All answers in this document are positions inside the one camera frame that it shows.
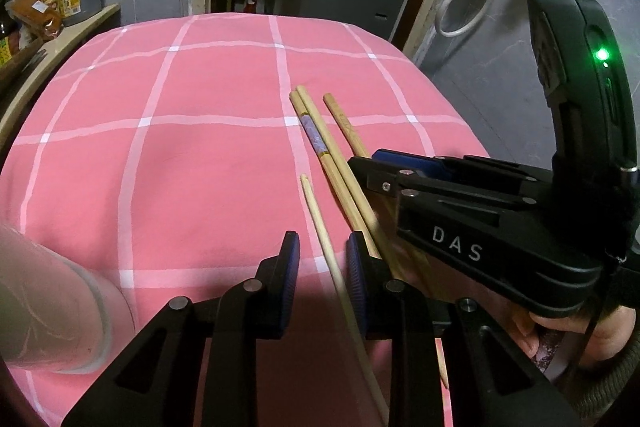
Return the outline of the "right hand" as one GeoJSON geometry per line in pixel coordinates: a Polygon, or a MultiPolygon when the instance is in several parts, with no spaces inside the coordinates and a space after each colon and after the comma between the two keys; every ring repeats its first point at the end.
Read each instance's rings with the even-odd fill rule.
{"type": "MultiPolygon", "coordinates": [[[[634,332],[636,316],[634,309],[617,307],[605,317],[601,317],[590,334],[587,347],[582,351],[579,365],[593,366],[617,355],[634,332]]],[[[547,319],[515,306],[510,319],[506,320],[506,331],[530,359],[536,355],[540,345],[538,334],[535,332],[537,325],[552,331],[585,335],[589,320],[578,315],[547,319]]]]}

